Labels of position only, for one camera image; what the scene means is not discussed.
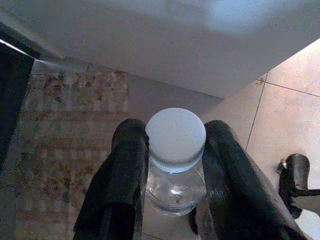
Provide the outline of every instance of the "tile floor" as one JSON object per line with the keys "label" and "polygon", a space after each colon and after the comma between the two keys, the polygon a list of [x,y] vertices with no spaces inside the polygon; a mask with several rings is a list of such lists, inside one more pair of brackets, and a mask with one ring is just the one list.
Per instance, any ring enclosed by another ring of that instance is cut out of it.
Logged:
{"label": "tile floor", "polygon": [[[301,153],[310,161],[308,187],[320,189],[320,39],[199,117],[227,122],[275,188],[277,164]],[[145,240],[199,239],[186,217],[158,216],[148,203],[143,221]],[[297,223],[313,240],[320,240],[320,217],[315,213],[303,210]]]}

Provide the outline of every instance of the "white bottle cap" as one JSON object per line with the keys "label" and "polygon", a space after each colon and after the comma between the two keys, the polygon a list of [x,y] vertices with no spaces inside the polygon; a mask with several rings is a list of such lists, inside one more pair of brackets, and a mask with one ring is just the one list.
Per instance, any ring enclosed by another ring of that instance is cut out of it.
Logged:
{"label": "white bottle cap", "polygon": [[167,108],[151,117],[145,127],[149,159],[169,173],[192,168],[202,157],[206,129],[200,118],[183,108]]}

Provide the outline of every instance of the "tile grout line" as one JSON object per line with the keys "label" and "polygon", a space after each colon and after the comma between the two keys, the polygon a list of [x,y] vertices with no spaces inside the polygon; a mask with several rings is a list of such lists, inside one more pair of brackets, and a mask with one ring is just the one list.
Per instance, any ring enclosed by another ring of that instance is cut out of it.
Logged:
{"label": "tile grout line", "polygon": [[280,88],[284,88],[284,89],[288,89],[288,90],[292,90],[292,91],[299,92],[299,93],[302,93],[302,94],[307,94],[307,95],[310,95],[310,96],[314,96],[314,97],[320,98],[320,95],[316,95],[316,94],[313,94],[313,93],[308,93],[308,92],[305,92],[305,91],[293,89],[293,88],[290,88],[290,87],[287,87],[287,86],[281,86],[281,85],[278,85],[278,84],[275,84],[275,83],[272,83],[272,82],[267,82],[266,81],[265,83],[273,85],[273,86],[277,86],[277,87],[280,87]]}
{"label": "tile grout line", "polygon": [[163,240],[162,238],[159,238],[159,237],[156,237],[156,236],[153,236],[153,235],[150,235],[148,233],[145,233],[145,232],[142,232],[144,235],[147,235],[149,237],[152,237],[152,238],[155,238],[155,239],[158,239],[158,240]]}
{"label": "tile grout line", "polygon": [[255,111],[255,114],[254,114],[254,118],[253,118],[253,122],[252,122],[252,125],[251,125],[251,129],[250,129],[248,141],[246,142],[246,146],[245,146],[245,151],[247,151],[247,148],[248,148],[248,145],[249,145],[251,133],[252,133],[252,130],[253,130],[253,128],[254,128],[254,124],[255,124],[255,121],[256,121],[256,117],[257,117],[257,114],[258,114],[258,110],[259,110],[259,106],[260,106],[262,94],[264,93],[264,89],[265,89],[265,86],[266,86],[266,81],[267,81],[268,73],[269,73],[269,72],[266,73],[265,80],[264,80],[264,82],[263,82],[263,87],[262,87],[261,95],[260,95],[260,98],[259,98],[258,106],[256,107],[256,111]]}

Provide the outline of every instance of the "plastic water bottle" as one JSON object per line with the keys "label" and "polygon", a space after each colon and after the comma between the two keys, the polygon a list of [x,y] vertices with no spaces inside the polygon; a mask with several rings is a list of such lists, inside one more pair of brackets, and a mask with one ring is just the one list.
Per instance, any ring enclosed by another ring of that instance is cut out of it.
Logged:
{"label": "plastic water bottle", "polygon": [[145,130],[150,143],[146,195],[158,212],[186,215],[206,194],[205,126],[191,111],[168,108],[156,113]]}

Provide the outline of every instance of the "clear plastic bottle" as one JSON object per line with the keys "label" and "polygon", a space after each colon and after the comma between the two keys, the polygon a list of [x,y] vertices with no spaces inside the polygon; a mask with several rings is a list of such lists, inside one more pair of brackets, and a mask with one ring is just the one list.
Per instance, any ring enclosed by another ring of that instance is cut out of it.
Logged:
{"label": "clear plastic bottle", "polygon": [[164,215],[186,215],[206,194],[201,163],[205,126],[186,109],[167,108],[145,130],[150,143],[147,197]]}

